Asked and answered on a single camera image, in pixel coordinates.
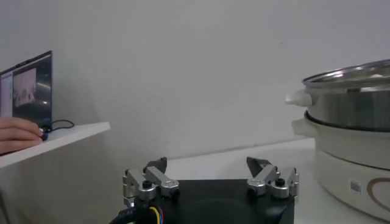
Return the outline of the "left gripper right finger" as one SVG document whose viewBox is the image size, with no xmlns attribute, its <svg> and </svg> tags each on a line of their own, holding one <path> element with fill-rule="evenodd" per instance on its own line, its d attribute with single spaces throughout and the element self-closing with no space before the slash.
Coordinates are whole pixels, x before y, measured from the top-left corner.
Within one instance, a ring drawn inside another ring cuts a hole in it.
<svg viewBox="0 0 390 224">
<path fill-rule="evenodd" d="M 295 167 L 279 169 L 266 159 L 246 158 L 252 178 L 247 180 L 251 198 L 270 194 L 274 198 L 298 198 L 299 173 Z"/>
</svg>

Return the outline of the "bare person hand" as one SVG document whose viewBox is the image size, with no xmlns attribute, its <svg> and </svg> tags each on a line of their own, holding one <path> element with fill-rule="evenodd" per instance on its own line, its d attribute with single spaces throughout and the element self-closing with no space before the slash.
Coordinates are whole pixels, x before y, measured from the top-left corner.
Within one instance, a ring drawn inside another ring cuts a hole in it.
<svg viewBox="0 0 390 224">
<path fill-rule="evenodd" d="M 1 155 L 34 147 L 43 142 L 38 125 L 17 117 L 1 118 Z"/>
</svg>

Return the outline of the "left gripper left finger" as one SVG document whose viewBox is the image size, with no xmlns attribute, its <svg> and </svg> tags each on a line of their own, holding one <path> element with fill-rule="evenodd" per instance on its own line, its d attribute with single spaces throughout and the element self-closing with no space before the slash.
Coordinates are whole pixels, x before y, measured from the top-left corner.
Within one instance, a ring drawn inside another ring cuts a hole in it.
<svg viewBox="0 0 390 224">
<path fill-rule="evenodd" d="M 135 206 L 135 201 L 150 203 L 158 197 L 177 199 L 180 195 L 178 180 L 165 175 L 168 165 L 166 157 L 149 161 L 143 170 L 127 169 L 122 177 L 122 194 L 127 207 Z"/>
</svg>

